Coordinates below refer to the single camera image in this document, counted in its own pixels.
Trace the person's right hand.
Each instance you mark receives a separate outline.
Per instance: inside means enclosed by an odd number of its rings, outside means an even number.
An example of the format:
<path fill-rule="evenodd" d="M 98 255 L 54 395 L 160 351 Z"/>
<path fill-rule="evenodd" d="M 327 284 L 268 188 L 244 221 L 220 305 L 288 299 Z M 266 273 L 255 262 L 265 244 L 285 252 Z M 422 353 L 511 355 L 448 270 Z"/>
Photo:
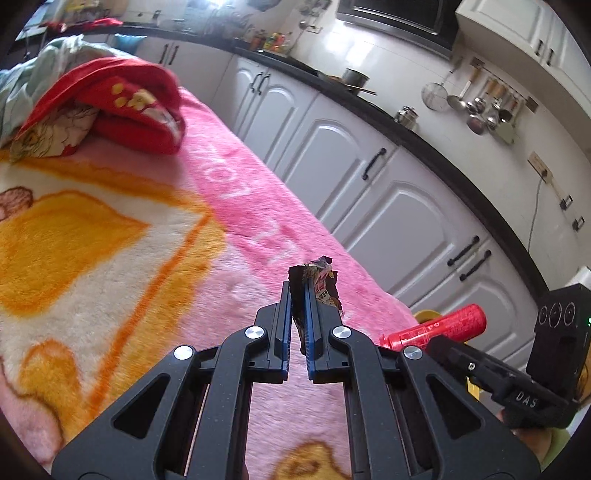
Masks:
<path fill-rule="evenodd" d="M 512 429 L 516 435 L 536 456 L 541 470 L 544 471 L 562 452 L 578 427 L 581 425 L 589 406 L 579 411 L 566 429 L 530 428 Z"/>

